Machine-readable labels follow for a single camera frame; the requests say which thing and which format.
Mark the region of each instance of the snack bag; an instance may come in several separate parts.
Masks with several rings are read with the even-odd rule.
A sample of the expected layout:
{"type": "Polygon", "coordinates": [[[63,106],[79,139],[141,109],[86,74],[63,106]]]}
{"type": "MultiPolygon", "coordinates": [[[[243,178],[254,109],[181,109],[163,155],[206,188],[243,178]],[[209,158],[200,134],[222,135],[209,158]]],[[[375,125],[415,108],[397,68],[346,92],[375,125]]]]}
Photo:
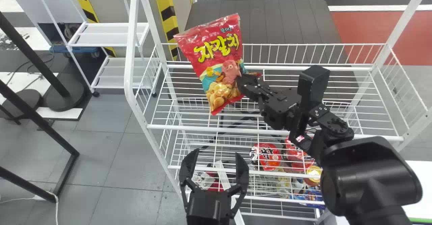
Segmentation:
{"type": "Polygon", "coordinates": [[[201,80],[213,115],[242,99],[236,77],[247,71],[238,14],[196,26],[174,38],[201,80]]]}

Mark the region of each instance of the white cable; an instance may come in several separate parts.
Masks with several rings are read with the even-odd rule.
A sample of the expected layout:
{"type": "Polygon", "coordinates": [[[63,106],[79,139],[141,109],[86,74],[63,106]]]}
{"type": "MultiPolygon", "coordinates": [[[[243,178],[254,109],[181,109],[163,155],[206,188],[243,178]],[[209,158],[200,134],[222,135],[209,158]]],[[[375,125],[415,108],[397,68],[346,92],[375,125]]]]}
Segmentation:
{"type": "MultiPolygon", "coordinates": [[[[50,193],[51,195],[53,195],[55,198],[55,224],[58,225],[58,197],[54,193],[51,193],[49,191],[47,191],[47,192],[50,193]]],[[[24,200],[24,199],[45,200],[45,199],[41,198],[40,196],[35,195],[34,197],[31,197],[31,198],[18,198],[18,199],[5,200],[3,202],[0,202],[0,204],[14,201],[14,200],[24,200]]]]}
{"type": "Polygon", "coordinates": [[[3,202],[0,202],[0,204],[6,203],[6,202],[10,202],[10,201],[14,201],[14,200],[22,200],[22,199],[33,199],[33,197],[31,197],[31,198],[18,198],[18,199],[5,200],[3,202]]]}
{"type": "Polygon", "coordinates": [[[55,198],[55,224],[58,225],[58,197],[54,193],[51,193],[49,191],[47,192],[53,195],[55,198]]]}

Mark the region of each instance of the round black base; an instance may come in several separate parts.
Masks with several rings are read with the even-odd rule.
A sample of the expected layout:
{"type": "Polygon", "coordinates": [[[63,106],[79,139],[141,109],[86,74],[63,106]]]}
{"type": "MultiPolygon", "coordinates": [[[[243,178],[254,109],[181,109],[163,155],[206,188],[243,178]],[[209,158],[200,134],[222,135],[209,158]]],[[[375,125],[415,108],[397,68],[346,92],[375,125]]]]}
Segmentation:
{"type": "Polygon", "coordinates": [[[53,111],[67,111],[76,107],[84,98],[84,86],[70,74],[62,74],[60,82],[69,91],[68,97],[62,97],[51,86],[44,96],[45,104],[53,111]]]}
{"type": "MultiPolygon", "coordinates": [[[[28,105],[30,105],[30,107],[34,110],[39,107],[40,100],[42,99],[42,96],[39,94],[39,92],[34,89],[24,89],[22,91],[19,91],[17,95],[21,99],[23,99],[28,105]]],[[[22,119],[24,117],[24,113],[21,112],[17,107],[15,107],[15,105],[13,105],[9,100],[6,100],[2,104],[2,107],[5,108],[13,116],[13,119],[22,119]]],[[[3,111],[0,111],[0,118],[12,119],[3,111]]]]}

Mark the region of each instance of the shelf caster wheel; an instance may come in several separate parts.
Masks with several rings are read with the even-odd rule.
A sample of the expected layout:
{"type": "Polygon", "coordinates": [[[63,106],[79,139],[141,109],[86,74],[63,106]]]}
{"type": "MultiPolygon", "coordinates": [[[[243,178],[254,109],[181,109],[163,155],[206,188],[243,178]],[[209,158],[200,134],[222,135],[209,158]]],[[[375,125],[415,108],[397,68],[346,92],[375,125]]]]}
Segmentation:
{"type": "Polygon", "coordinates": [[[91,57],[92,57],[93,59],[97,59],[97,58],[99,58],[99,55],[100,55],[99,50],[96,51],[96,52],[91,52],[91,57]]]}

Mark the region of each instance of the yellow and black striped pillar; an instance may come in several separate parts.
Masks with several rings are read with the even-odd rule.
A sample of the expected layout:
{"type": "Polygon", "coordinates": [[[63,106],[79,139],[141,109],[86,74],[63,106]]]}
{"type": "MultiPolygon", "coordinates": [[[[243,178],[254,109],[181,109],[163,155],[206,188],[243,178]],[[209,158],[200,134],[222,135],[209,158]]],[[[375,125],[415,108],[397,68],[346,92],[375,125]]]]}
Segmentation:
{"type": "MultiPolygon", "coordinates": [[[[94,12],[93,7],[91,6],[91,3],[89,0],[78,0],[78,2],[81,5],[82,11],[84,11],[85,16],[88,19],[89,23],[99,23],[99,19],[96,16],[96,13],[94,12]]],[[[115,52],[112,47],[104,47],[108,55],[115,57],[115,52]]]]}
{"type": "MultiPolygon", "coordinates": [[[[175,43],[174,35],[179,33],[179,24],[174,10],[173,0],[156,0],[159,14],[162,20],[162,27],[169,43],[175,43]]],[[[175,45],[170,45],[171,55],[176,60],[179,50],[175,45]]]]}

